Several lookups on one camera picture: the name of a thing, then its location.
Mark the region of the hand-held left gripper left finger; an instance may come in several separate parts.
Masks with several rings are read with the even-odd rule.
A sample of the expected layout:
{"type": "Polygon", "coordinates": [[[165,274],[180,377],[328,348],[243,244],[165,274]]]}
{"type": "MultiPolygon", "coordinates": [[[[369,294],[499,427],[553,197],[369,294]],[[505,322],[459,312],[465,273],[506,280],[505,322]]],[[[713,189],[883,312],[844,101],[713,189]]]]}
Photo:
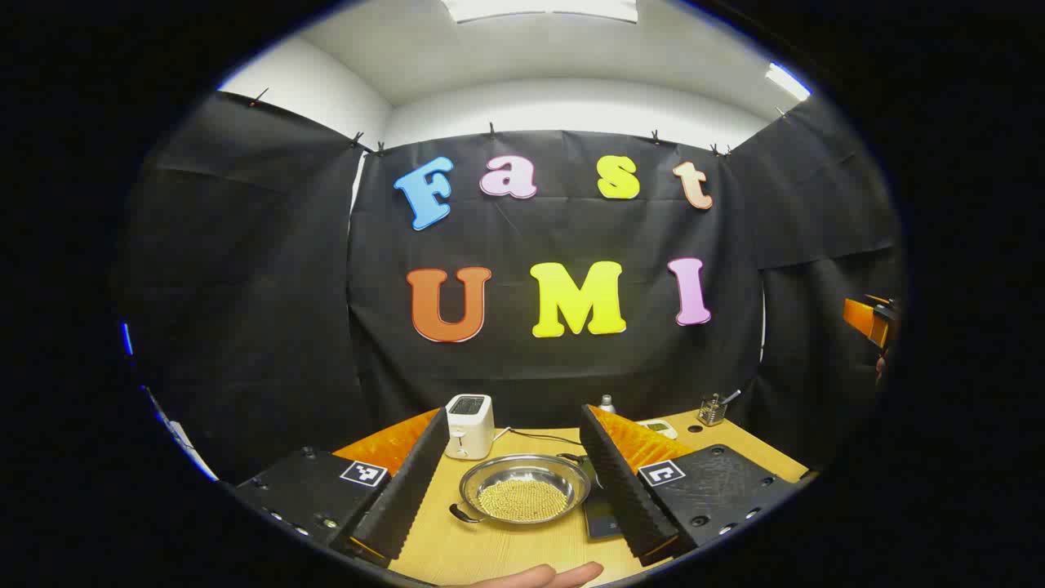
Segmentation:
{"type": "Polygon", "coordinates": [[[447,410],[433,409],[336,452],[291,452],[233,492],[318,547],[387,568],[402,554],[448,443],[447,410]]]}

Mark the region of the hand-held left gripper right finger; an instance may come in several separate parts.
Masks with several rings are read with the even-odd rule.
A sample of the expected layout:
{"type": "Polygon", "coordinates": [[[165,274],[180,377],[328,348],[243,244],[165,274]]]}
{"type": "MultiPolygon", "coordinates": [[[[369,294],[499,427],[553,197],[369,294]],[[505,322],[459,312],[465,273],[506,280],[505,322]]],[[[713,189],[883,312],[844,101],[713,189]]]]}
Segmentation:
{"type": "Polygon", "coordinates": [[[707,551],[784,505],[816,473],[730,421],[672,416],[676,439],[585,405],[579,436],[643,566],[707,551]]]}

